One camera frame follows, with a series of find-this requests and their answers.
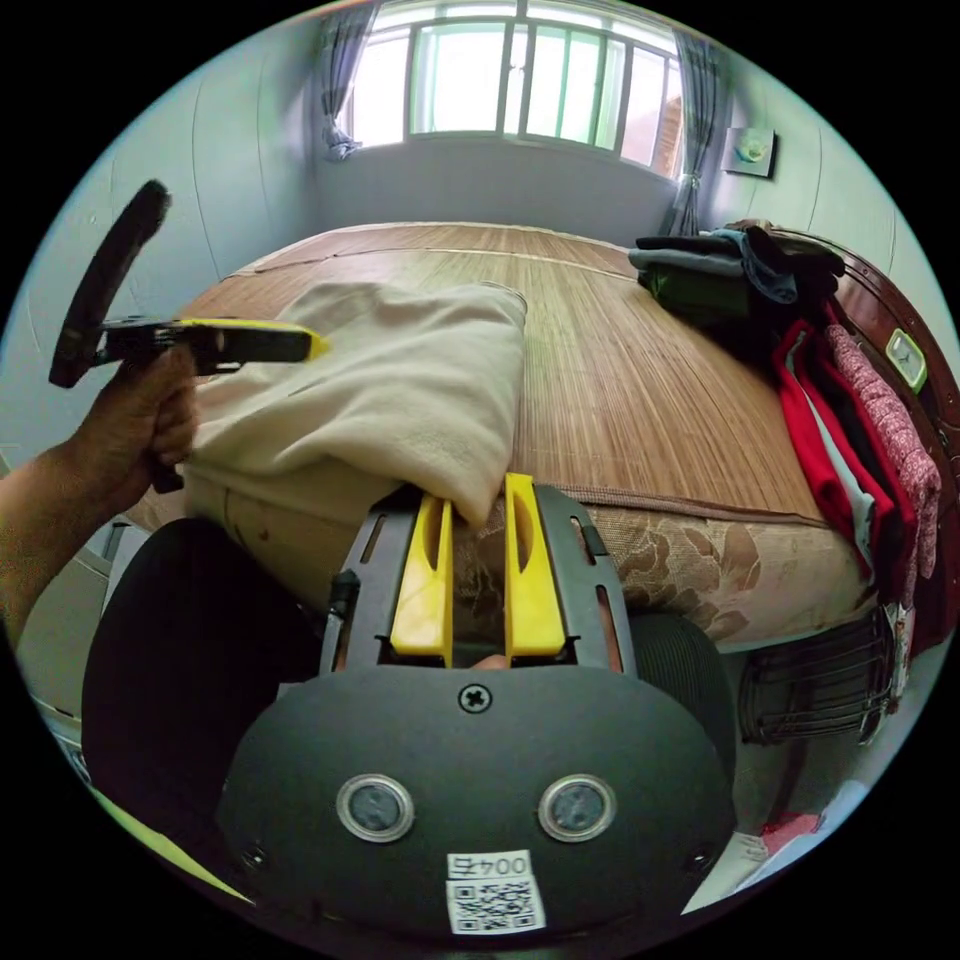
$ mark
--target pile of clothes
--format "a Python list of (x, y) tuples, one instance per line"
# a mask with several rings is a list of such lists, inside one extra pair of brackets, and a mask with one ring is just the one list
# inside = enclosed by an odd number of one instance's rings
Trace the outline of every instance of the pile of clothes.
[(910, 610), (936, 563), (940, 474), (841, 322), (843, 260), (813, 243), (788, 252), (759, 226), (641, 238), (629, 259), (663, 307), (771, 378), (824, 518), (880, 603)]

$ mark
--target bamboo mat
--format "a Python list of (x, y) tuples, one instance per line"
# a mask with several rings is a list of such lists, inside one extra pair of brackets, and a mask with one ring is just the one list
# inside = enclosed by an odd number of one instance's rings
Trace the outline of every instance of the bamboo mat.
[(523, 294), (514, 471), (586, 503), (823, 525), (776, 391), (661, 309), (624, 250), (482, 224), (349, 228), (263, 258), (183, 313), (272, 320), (332, 280), (427, 291), (487, 280)]

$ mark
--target window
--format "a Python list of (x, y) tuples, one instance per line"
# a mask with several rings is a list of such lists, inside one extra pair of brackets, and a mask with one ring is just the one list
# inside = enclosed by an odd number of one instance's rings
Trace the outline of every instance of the window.
[(551, 139), (676, 177), (676, 43), (620, 5), (388, 2), (340, 123), (365, 147), (452, 133)]
[(505, 31), (502, 23), (476, 23), (417, 33), (411, 133), (496, 131)]

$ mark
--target label sticker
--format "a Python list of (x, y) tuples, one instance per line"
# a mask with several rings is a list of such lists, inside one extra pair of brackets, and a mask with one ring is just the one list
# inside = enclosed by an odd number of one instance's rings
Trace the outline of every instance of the label sticker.
[(542, 930), (547, 921), (530, 851), (447, 854), (447, 912), (450, 929), (466, 936)]

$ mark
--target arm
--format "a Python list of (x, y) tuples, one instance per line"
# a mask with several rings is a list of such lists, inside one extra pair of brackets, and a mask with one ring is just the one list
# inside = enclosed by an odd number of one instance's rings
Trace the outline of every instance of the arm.
[(121, 367), (69, 440), (0, 480), (0, 616), (14, 650), (50, 581), (146, 493), (148, 454), (167, 464), (189, 454), (193, 376), (179, 350), (142, 373)]
[(40, 594), (110, 519), (85, 495), (66, 444), (0, 480), (0, 611), (14, 649)]

